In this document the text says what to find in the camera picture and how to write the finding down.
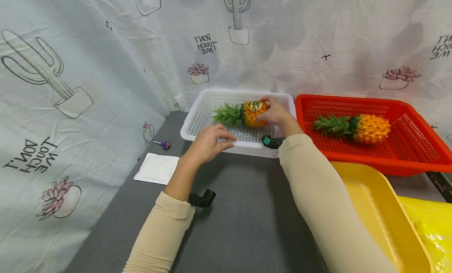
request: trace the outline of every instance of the black clip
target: black clip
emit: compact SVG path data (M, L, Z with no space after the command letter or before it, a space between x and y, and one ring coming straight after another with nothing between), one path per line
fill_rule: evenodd
M204 192L204 195L202 197L200 197L196 193L190 193L190 196L188 197L188 203L193 205L194 207L209 207L216 195L217 194L214 191L209 189Z

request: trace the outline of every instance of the white curtain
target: white curtain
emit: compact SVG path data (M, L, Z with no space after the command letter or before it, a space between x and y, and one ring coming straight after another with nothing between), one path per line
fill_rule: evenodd
M452 145L452 0L0 0L2 272L58 272L208 87L396 98Z

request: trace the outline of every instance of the person's left hand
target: person's left hand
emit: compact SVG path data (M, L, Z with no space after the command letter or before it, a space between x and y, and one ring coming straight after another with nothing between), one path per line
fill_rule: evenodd
M220 152L234 146L232 142L218 142L218 139L237 140L221 124L207 126L197 134L193 144L182 157L196 165L201 165L214 159Z

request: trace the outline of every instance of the hand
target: hand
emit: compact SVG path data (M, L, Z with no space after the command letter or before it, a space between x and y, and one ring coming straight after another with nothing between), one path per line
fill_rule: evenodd
M278 125L286 138L294 134L303 134L297 119L285 109L282 104L278 103L274 97L266 96L261 98L261 101L267 101L270 108L267 112L257 116L256 122L267 120L271 125Z
M220 152L234 146L232 142L218 142L218 139L237 140L221 124L204 127L182 158L200 166L214 159Z

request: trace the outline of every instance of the beige sleeve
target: beige sleeve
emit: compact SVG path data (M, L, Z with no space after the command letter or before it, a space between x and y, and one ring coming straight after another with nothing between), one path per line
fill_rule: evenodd
M339 174L309 136L288 137L279 158L331 273L397 272L359 219Z
M168 273L195 207L160 193L132 248L123 273Z

